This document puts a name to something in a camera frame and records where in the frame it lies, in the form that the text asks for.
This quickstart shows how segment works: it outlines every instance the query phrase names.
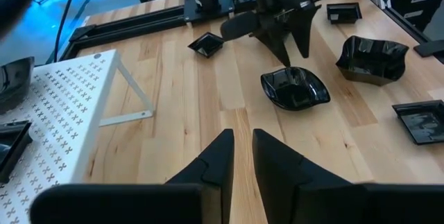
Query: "cable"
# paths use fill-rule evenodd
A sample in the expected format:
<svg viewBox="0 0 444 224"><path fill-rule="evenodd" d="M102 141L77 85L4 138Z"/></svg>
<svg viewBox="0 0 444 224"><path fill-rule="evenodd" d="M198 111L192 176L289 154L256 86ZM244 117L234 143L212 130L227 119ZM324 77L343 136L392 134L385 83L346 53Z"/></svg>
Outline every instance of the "cable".
<svg viewBox="0 0 444 224"><path fill-rule="evenodd" d="M54 62L57 62L57 52L58 52L60 36L62 35L63 25L65 24L65 20L67 19L68 10L69 7L71 6L71 2L72 0L68 0L67 5L65 6L65 11L63 11L62 20L58 27L57 37L55 38L55 46L54 46Z"/></svg>

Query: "black metal frame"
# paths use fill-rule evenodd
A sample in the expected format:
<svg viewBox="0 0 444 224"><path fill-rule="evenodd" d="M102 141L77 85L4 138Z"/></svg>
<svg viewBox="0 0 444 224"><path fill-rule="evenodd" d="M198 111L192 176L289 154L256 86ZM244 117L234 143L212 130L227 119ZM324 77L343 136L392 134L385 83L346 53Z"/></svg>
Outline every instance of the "black metal frame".
<svg viewBox="0 0 444 224"><path fill-rule="evenodd" d="M234 12L254 10L255 5L255 0L234 0ZM77 28L59 60L75 58L82 49L184 26L189 21L184 17L185 7L186 5L176 6L110 23ZM225 16L226 14L218 14L216 17Z"/></svg>

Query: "black plastic tray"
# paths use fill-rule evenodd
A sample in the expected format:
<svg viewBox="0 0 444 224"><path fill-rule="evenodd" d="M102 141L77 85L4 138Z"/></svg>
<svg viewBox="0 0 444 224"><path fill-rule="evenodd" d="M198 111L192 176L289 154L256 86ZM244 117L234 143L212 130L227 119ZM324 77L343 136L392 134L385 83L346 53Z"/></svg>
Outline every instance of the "black plastic tray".
<svg viewBox="0 0 444 224"><path fill-rule="evenodd" d="M354 24L362 19L359 3L327 4L327 16L332 24Z"/></svg>
<svg viewBox="0 0 444 224"><path fill-rule="evenodd" d="M444 102L442 100L393 105L417 145L444 142Z"/></svg>
<svg viewBox="0 0 444 224"><path fill-rule="evenodd" d="M28 134L30 126L28 121L0 125L0 183L9 182L26 145L33 141Z"/></svg>
<svg viewBox="0 0 444 224"><path fill-rule="evenodd" d="M207 58L213 56L223 46L223 39L213 33L206 33L188 47Z"/></svg>

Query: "wooden tabletop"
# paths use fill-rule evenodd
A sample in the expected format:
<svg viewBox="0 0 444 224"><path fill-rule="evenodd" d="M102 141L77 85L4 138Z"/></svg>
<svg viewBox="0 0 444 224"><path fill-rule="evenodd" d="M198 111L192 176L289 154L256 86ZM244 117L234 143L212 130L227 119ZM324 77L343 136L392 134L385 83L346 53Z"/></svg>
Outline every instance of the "wooden tabletop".
<svg viewBox="0 0 444 224"><path fill-rule="evenodd" d="M154 1L91 17L103 23L171 0ZM175 0L176 5L183 0ZM363 19L333 26L325 4L358 1ZM391 106L444 98L444 66L413 51L418 43L369 0L323 0L311 30L310 57L292 37L291 64L315 73L332 101L301 112L275 107L259 77L282 68L255 38L225 43L213 58L187 45L208 31L220 34L224 19L135 37L83 50L117 49L123 63L155 104L152 119L101 128L91 154L88 182L163 183L192 161L223 129L235 133L231 223L266 223L251 151L252 130L262 128L315 163L352 182L443 183L444 145L416 146ZM377 87L350 82L335 66L352 35L410 46L407 70L396 83ZM123 77L116 75L106 115L142 110Z"/></svg>

